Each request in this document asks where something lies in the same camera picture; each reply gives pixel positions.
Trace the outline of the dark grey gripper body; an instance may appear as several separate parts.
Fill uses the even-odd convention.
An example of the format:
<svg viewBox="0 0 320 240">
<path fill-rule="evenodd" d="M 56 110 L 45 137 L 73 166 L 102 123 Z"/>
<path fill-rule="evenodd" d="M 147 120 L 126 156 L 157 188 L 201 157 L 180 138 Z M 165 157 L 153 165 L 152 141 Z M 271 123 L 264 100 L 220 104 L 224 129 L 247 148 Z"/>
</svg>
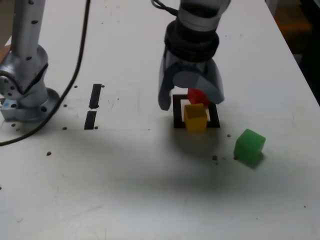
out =
<svg viewBox="0 0 320 240">
<path fill-rule="evenodd" d="M 179 73 L 191 71 L 207 77 L 211 69 L 211 63 L 211 58 L 205 61 L 191 62 L 172 55 L 172 76 L 175 77 Z"/>
</svg>

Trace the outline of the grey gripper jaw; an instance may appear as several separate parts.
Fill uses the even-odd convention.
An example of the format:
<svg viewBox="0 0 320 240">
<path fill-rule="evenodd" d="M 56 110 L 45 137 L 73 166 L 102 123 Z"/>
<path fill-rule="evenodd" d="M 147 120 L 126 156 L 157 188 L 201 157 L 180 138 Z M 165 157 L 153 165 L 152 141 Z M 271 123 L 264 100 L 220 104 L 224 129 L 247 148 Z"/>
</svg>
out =
<svg viewBox="0 0 320 240">
<path fill-rule="evenodd" d="M 204 72 L 198 77 L 197 89 L 213 104 L 218 105 L 225 100 L 222 78 L 213 59 L 205 63 Z"/>
<path fill-rule="evenodd" d="M 165 47 L 159 70 L 158 104 L 161 110 L 168 111 L 171 106 L 171 90 L 174 88 L 175 68 L 170 64 L 171 53 Z"/>
</svg>

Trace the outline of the person's hand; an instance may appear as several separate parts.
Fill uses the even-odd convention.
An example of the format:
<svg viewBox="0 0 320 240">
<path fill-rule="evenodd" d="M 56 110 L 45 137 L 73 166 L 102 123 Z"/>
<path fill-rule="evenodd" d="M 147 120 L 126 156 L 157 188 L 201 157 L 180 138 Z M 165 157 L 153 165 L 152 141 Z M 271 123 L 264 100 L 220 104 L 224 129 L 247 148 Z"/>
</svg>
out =
<svg viewBox="0 0 320 240">
<path fill-rule="evenodd" d="M 0 64 L 4 61 L 11 50 L 11 45 L 6 45 L 0 49 Z"/>
</svg>

